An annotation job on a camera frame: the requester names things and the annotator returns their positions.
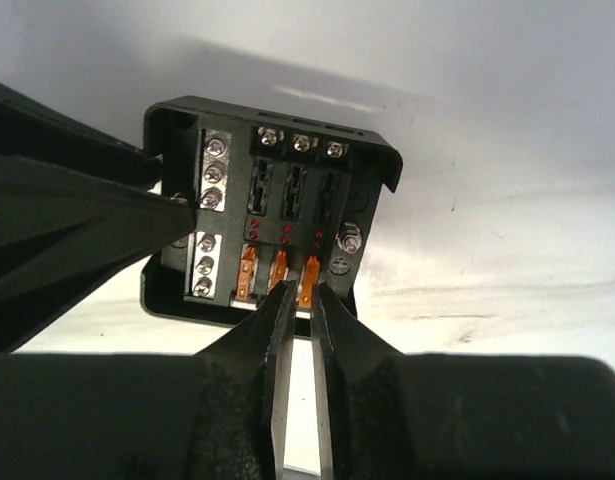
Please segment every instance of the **terminal screw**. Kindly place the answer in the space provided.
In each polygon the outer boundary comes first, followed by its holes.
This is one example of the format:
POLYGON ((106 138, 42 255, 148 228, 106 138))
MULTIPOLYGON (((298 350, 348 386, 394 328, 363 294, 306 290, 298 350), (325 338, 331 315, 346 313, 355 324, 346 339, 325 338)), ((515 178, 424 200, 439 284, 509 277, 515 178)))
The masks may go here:
POLYGON ((203 178, 208 183, 218 183, 225 175, 225 168, 219 162, 208 165, 203 174, 203 178))
POLYGON ((200 197, 200 203, 208 210, 214 210, 220 201, 223 199, 223 194, 217 188, 209 188, 205 190, 203 196, 200 197))
POLYGON ((329 142, 327 144, 327 156, 331 158, 340 158, 345 153, 345 148, 338 142, 329 142))
POLYGON ((273 147, 278 143, 278 134, 272 128, 263 128, 260 132, 260 143, 266 147, 273 147))
POLYGON ((194 286, 194 295, 197 297, 206 297, 207 295, 209 295, 211 286, 212 281, 209 278, 201 278, 200 280, 198 280, 198 282, 196 282, 196 285, 194 286))
POLYGON ((355 223, 345 222, 341 225, 337 239, 338 247, 345 253, 353 255, 363 245, 360 228, 355 223))
POLYGON ((311 141, 307 135, 294 136, 294 150, 300 153, 305 153, 311 148, 311 141))
POLYGON ((225 153, 225 143, 220 138, 210 138, 207 140, 205 150, 212 157, 220 157, 225 153))
POLYGON ((198 265, 196 265, 196 270, 201 275, 209 275, 211 271, 214 269, 214 259, 211 257, 202 257, 198 261, 198 265))
POLYGON ((200 239, 200 242, 198 242, 198 247, 200 247, 200 250, 205 253, 211 252, 215 246, 216 237, 214 237, 213 235, 203 235, 203 237, 200 239))

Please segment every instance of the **white background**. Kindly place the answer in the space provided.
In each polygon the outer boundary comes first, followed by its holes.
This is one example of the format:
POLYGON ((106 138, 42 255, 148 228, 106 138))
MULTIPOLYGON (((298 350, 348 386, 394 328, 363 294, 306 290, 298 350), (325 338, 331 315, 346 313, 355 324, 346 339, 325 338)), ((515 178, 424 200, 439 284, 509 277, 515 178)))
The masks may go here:
MULTIPOLYGON (((140 145, 194 94, 376 130, 405 158, 357 285, 407 352, 569 353, 615 368, 615 1, 0 0, 0 81, 140 145)), ((191 353, 114 278, 27 351, 191 353)), ((318 469, 309 344, 287 463, 318 469)))

